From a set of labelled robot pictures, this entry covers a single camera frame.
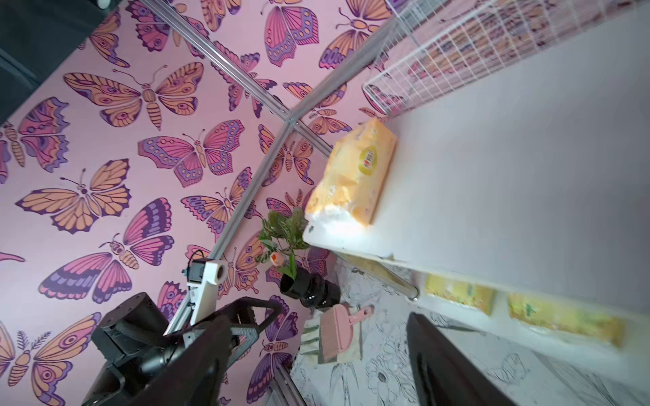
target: white shelf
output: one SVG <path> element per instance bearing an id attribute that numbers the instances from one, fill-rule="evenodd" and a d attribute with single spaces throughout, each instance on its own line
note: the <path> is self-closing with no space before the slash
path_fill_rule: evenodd
<path id="1" fill-rule="evenodd" d="M 650 4 L 389 122 L 373 225 L 325 247 L 650 314 Z"/>
<path id="2" fill-rule="evenodd" d="M 413 281 L 421 292 L 425 292 L 425 273 L 414 272 Z M 650 377 L 650 325 L 630 322 L 624 343 L 620 350 L 616 350 L 596 342 L 570 344 L 557 336 L 531 330 L 510 318 L 508 294 L 504 292 L 497 294 L 491 316 L 425 293 L 422 293 L 417 305 L 550 357 L 597 372 L 614 381 L 647 390 Z"/>

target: black vase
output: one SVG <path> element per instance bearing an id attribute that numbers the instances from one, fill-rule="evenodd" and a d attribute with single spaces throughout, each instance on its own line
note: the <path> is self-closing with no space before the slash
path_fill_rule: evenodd
<path id="1" fill-rule="evenodd" d="M 310 273 L 298 267 L 296 279 L 282 275 L 280 292 L 293 299 L 299 299 L 304 307 L 322 309 L 332 307 L 341 300 L 341 290 L 317 273 Z"/>

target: yellow package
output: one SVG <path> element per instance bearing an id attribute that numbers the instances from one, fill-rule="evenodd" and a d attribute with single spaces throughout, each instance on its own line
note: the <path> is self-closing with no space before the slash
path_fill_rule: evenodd
<path id="1" fill-rule="evenodd" d="M 564 331 L 620 347 L 625 323 L 609 314 L 589 312 L 564 303 L 522 294 L 508 296 L 510 317 L 551 331 Z"/>
<path id="2" fill-rule="evenodd" d="M 497 291 L 469 282 L 429 275 L 426 278 L 426 293 L 478 309 L 489 316 L 492 313 L 492 303 Z"/>
<path id="3" fill-rule="evenodd" d="M 376 118 L 337 141 L 305 209 L 309 221 L 372 220 L 397 137 Z"/>

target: wire shelf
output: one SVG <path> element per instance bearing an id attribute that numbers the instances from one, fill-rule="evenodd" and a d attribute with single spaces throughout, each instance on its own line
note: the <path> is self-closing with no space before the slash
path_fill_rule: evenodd
<path id="1" fill-rule="evenodd" d="M 535 55 L 642 0 L 413 0 L 363 85 L 396 116 Z M 397 60 L 387 69 L 387 60 Z"/>

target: metal bar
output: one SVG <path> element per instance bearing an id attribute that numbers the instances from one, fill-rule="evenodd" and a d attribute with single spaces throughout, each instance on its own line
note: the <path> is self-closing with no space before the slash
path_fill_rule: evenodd
<path id="1" fill-rule="evenodd" d="M 212 248 L 212 251 L 210 251 L 210 259 L 220 259 L 224 252 L 226 252 L 226 248 L 228 247 L 231 238 L 233 238 L 235 232 L 237 232 L 239 222 L 241 222 L 241 220 L 244 218 L 244 214 L 246 214 L 250 203 L 253 202 L 253 197 L 255 197 L 257 194 L 257 191 L 262 185 L 262 182 L 268 177 L 268 170 L 271 169 L 273 161 L 276 159 L 276 156 L 280 152 L 280 148 L 282 148 L 282 145 L 284 145 L 284 142 L 287 140 L 287 137 L 289 134 L 291 134 L 292 130 L 292 125 L 286 123 L 284 127 L 282 127 L 280 135 L 276 137 L 275 141 L 273 141 L 271 149 L 268 150 L 268 153 L 266 153 L 266 156 L 264 156 L 262 163 L 260 163 L 259 167 L 257 167 L 257 171 L 253 174 L 253 180 L 248 185 L 248 188 L 246 188 L 246 191 L 244 192 L 241 201 L 237 205 L 235 212 L 230 217 L 230 220 L 228 220 L 226 223 L 226 226 L 224 227 L 224 230 L 219 236 L 216 244 Z"/>
<path id="2" fill-rule="evenodd" d="M 305 138 L 309 143 L 326 158 L 332 153 L 332 147 L 323 140 L 318 134 L 314 133 L 308 125 L 298 120 L 293 123 L 293 127 L 302 138 Z"/>
<path id="3" fill-rule="evenodd" d="M 185 297 L 181 301 L 181 305 L 178 306 L 176 314 L 172 318 L 172 321 L 167 325 L 167 329 L 164 331 L 164 335 L 175 333 L 183 328 L 185 322 L 189 320 L 192 315 L 192 303 L 190 301 L 190 296 L 192 292 L 191 288 L 188 287 Z"/>
<path id="4" fill-rule="evenodd" d="M 362 47 L 356 49 L 352 55 L 345 58 L 338 68 L 325 76 L 325 79 L 318 86 L 291 109 L 288 115 L 289 119 L 298 121 L 302 116 L 311 111 L 317 103 L 322 101 L 340 85 L 355 77 L 367 64 L 370 64 L 379 52 L 382 51 L 386 39 L 394 34 L 397 25 L 398 23 L 395 17 L 387 20 L 381 28 L 368 37 Z"/>
<path id="5" fill-rule="evenodd" d="M 292 404 L 294 406 L 307 406 L 305 400 L 302 398 L 300 391 L 298 388 L 296 388 L 296 384 L 293 382 L 293 379 L 291 379 L 291 376 L 289 375 L 287 369 L 281 363 L 278 363 L 274 379 L 277 381 L 283 381 L 286 384 L 289 394 L 292 397 Z"/>
<path id="6" fill-rule="evenodd" d="M 201 35 L 194 27 L 183 18 L 176 9 L 165 0 L 142 0 L 144 5 L 167 23 L 172 29 L 176 30 L 184 39 L 188 40 L 203 53 L 210 61 L 214 62 L 227 75 L 233 77 L 241 84 L 248 93 L 268 108 L 273 114 L 282 120 L 287 119 L 289 109 L 282 103 L 275 100 L 269 92 L 262 88 L 248 73 L 233 63 L 226 54 L 221 52 L 209 38 Z"/>

